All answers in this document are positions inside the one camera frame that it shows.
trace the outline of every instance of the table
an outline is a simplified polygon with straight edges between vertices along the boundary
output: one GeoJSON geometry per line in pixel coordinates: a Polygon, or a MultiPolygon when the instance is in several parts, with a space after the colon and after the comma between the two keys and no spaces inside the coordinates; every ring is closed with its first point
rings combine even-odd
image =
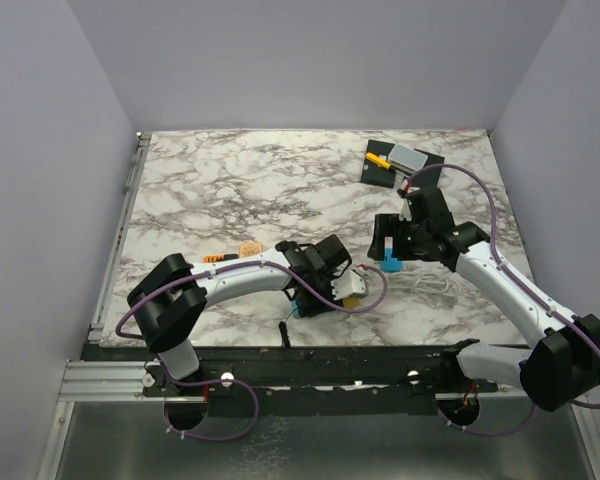
{"type": "MultiPolygon", "coordinates": [[[[129,291],[172,253],[182,253],[193,263],[204,255],[237,252],[244,241],[270,248],[281,240],[314,243],[336,233],[355,263],[369,262],[366,251],[374,215],[401,208],[395,192],[358,181],[369,139],[442,155],[446,163],[475,172],[495,197],[499,248],[530,276],[484,130],[161,132],[152,135],[123,236],[101,345],[142,343],[117,337],[114,327],[128,308],[129,291]]],[[[456,221],[471,220],[488,230],[486,198],[469,177],[444,170],[439,185],[456,221]]],[[[489,343],[522,342],[500,311],[458,275],[424,262],[405,264],[405,270],[411,276],[390,275],[389,295],[372,312],[292,318],[292,345],[452,344],[470,337],[489,343]],[[448,282],[448,290],[414,288],[412,279],[422,274],[433,275],[441,285],[448,282]]],[[[370,298],[363,302],[372,301],[379,287],[374,279],[370,298]]],[[[290,304],[280,292],[234,299],[206,310],[190,338],[196,345],[278,346],[277,324],[289,312],[290,304]]],[[[137,331],[133,322],[129,329],[137,331]]]]}

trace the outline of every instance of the purple cable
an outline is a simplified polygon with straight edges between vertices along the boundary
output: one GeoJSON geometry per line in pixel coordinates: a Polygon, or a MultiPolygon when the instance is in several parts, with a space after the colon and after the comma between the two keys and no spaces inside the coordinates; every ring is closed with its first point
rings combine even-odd
{"type": "MultiPolygon", "coordinates": [[[[469,177],[471,177],[480,186],[480,188],[482,188],[485,195],[487,196],[487,200],[489,202],[489,208],[491,209],[491,233],[490,233],[491,242],[490,242],[489,246],[491,249],[491,255],[493,255],[493,258],[498,263],[499,267],[502,269],[502,271],[507,275],[507,277],[509,277],[509,279],[513,283],[515,283],[523,292],[525,292],[529,298],[531,298],[534,302],[536,302],[538,305],[540,305],[545,310],[545,312],[547,312],[554,318],[558,319],[558,321],[560,321],[560,323],[565,325],[567,328],[571,329],[587,345],[587,347],[589,347],[591,349],[591,351],[593,351],[593,353],[596,355],[596,357],[598,357],[598,359],[600,360],[600,348],[598,348],[598,346],[593,342],[593,340],[591,340],[582,330],[580,330],[572,322],[570,322],[569,319],[567,319],[564,315],[562,315],[558,312],[551,312],[550,305],[548,303],[546,303],[538,295],[536,295],[536,293],[533,290],[531,290],[520,278],[518,278],[518,276],[515,273],[513,273],[509,269],[509,267],[507,267],[507,265],[505,263],[503,263],[502,258],[500,258],[500,255],[498,254],[498,250],[496,249],[496,234],[497,234],[496,204],[493,200],[493,196],[491,195],[491,192],[489,191],[489,187],[487,187],[487,185],[482,180],[480,180],[480,178],[478,178],[478,176],[475,173],[467,170],[466,168],[459,167],[457,165],[449,165],[449,164],[429,165],[429,166],[421,168],[417,172],[413,173],[408,179],[409,185],[413,182],[413,179],[415,177],[417,177],[418,175],[420,175],[421,173],[426,172],[427,170],[433,170],[435,168],[451,168],[452,170],[458,170],[458,171],[468,175],[469,177]]],[[[586,403],[586,402],[581,402],[579,400],[574,400],[571,403],[573,403],[574,405],[577,405],[578,407],[600,410],[600,403],[586,403]]]]}
{"type": "MultiPolygon", "coordinates": [[[[315,290],[311,285],[309,285],[307,282],[305,282],[296,272],[288,269],[284,265],[280,265],[279,263],[275,263],[275,262],[269,262],[269,261],[261,262],[258,260],[254,260],[251,262],[238,263],[235,265],[227,265],[226,267],[216,268],[215,274],[218,275],[220,273],[230,272],[232,270],[240,270],[242,268],[256,267],[256,266],[273,267],[273,268],[276,268],[278,270],[285,272],[287,275],[291,276],[294,280],[296,280],[300,285],[302,285],[304,288],[306,288],[309,291],[309,293],[311,293],[314,297],[316,297],[318,300],[320,300],[326,306],[332,308],[333,310],[338,310],[340,312],[345,312],[345,313],[369,312],[369,311],[373,310],[374,308],[376,308],[378,305],[380,305],[380,303],[382,303],[384,298],[387,296],[387,292],[389,291],[389,283],[387,282],[387,277],[384,276],[382,271],[380,271],[378,268],[376,268],[372,265],[360,265],[360,267],[365,270],[371,270],[372,272],[375,272],[378,274],[378,276],[382,280],[382,292],[380,293],[378,298],[371,305],[367,305],[365,307],[358,307],[358,308],[344,308],[344,307],[341,307],[340,305],[336,305],[335,303],[330,302],[329,300],[324,298],[322,295],[320,295],[320,293],[317,290],[315,290]]],[[[124,326],[124,324],[127,323],[127,321],[129,321],[129,319],[138,310],[140,310],[148,302],[150,302],[154,298],[158,297],[159,295],[162,295],[166,291],[172,290],[176,287],[179,287],[180,285],[190,283],[194,280],[199,280],[201,278],[211,278],[211,277],[212,277],[212,275],[210,272],[204,271],[204,272],[196,273],[194,275],[189,275],[187,277],[179,278],[178,280],[174,280],[173,282],[167,283],[166,285],[151,292],[149,295],[147,295],[142,300],[140,300],[138,303],[136,303],[133,307],[131,307],[129,309],[129,311],[122,316],[122,318],[116,325],[116,335],[118,335],[121,338],[132,338],[135,340],[142,340],[142,335],[138,335],[135,333],[125,333],[122,331],[122,327],[124,326]]]]}
{"type": "Polygon", "coordinates": [[[534,403],[531,406],[531,411],[529,412],[529,415],[527,415],[527,418],[525,418],[522,422],[520,422],[519,425],[509,428],[507,430],[490,432],[488,430],[475,430],[473,428],[462,427],[460,425],[457,425],[457,424],[453,423],[451,420],[449,420],[445,416],[445,414],[442,413],[442,410],[438,409],[438,415],[440,415],[442,418],[444,418],[447,421],[447,425],[449,427],[459,430],[462,433],[469,433],[471,435],[477,435],[478,437],[504,437],[506,435],[513,435],[514,433],[518,433],[520,430],[525,428],[531,422],[531,420],[533,420],[533,418],[536,416],[536,413],[538,413],[538,407],[534,403]]]}
{"type": "Polygon", "coordinates": [[[240,385],[242,388],[247,390],[247,392],[249,392],[249,395],[251,395],[251,398],[253,399],[253,417],[251,418],[251,422],[249,422],[249,425],[247,425],[242,431],[240,431],[238,433],[234,433],[231,435],[225,435],[222,437],[210,437],[207,435],[201,435],[199,433],[192,433],[192,432],[186,431],[186,430],[178,430],[173,425],[171,425],[171,420],[169,420],[169,414],[167,413],[167,409],[165,408],[164,421],[166,422],[167,426],[169,427],[169,432],[175,432],[175,433],[179,434],[180,436],[194,438],[196,440],[203,440],[205,442],[231,442],[233,440],[238,440],[239,438],[246,436],[251,430],[253,430],[253,427],[256,426],[256,423],[258,423],[258,415],[260,414],[260,404],[258,403],[258,396],[256,395],[256,392],[253,390],[253,388],[251,388],[247,383],[243,382],[242,380],[238,380],[238,379],[234,378],[234,379],[224,379],[224,380],[223,379],[204,380],[202,382],[183,382],[183,381],[176,380],[175,378],[173,378],[171,376],[171,374],[168,372],[168,370],[166,368],[164,368],[164,366],[163,366],[163,370],[164,370],[164,374],[169,378],[169,381],[180,387],[204,387],[207,385],[218,385],[221,383],[234,383],[236,385],[240,385]]]}

